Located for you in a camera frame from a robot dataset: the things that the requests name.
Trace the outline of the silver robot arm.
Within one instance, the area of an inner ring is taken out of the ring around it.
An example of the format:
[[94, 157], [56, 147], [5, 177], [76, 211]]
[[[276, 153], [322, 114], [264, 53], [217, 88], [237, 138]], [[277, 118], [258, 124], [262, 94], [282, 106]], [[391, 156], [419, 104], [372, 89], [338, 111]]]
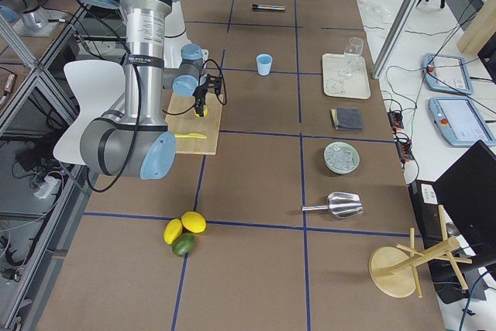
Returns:
[[80, 112], [53, 154], [108, 176], [163, 178], [177, 148], [162, 115], [163, 91], [194, 98], [201, 111], [209, 80], [205, 50], [187, 38], [181, 0], [77, 1], [121, 14], [126, 58], [64, 66]]

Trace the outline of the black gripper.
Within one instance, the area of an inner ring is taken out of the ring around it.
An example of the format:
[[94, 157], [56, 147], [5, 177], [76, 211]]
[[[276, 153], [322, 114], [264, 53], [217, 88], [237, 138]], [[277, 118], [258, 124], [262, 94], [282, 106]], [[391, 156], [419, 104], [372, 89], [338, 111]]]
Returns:
[[195, 115], [205, 116], [206, 113], [206, 94], [212, 89], [214, 94], [219, 97], [222, 90], [222, 78], [211, 74], [206, 74], [201, 77], [199, 86], [195, 89], [193, 96], [195, 97]]

